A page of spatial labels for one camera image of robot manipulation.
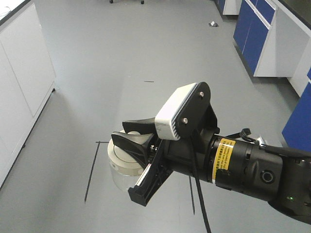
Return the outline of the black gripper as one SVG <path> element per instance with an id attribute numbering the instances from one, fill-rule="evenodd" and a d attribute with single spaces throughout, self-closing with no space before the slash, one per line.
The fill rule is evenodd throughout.
<path id="1" fill-rule="evenodd" d="M 211 182 L 214 159 L 212 145 L 220 129 L 210 105 L 191 135 L 178 141 L 160 139 L 156 135 L 154 117 L 126 120 L 122 126 L 124 133 L 111 134 L 114 145 L 127 152 L 143 168 L 151 166 L 142 183 L 129 189 L 131 201 L 146 206 L 174 171 L 194 177 L 197 183 Z"/>

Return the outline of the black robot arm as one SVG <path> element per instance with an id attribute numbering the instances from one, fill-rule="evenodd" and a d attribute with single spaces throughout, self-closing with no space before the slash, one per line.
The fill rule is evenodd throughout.
<path id="1" fill-rule="evenodd" d="M 241 134 L 220 136 L 208 103 L 186 104 L 177 126 L 184 134 L 176 141 L 164 139 L 153 118 L 125 121 L 123 132 L 112 133 L 114 145 L 144 169 L 141 181 L 128 190 L 133 202 L 146 206 L 176 171 L 267 201 L 282 214 L 310 223 L 309 152 L 260 145 Z"/>

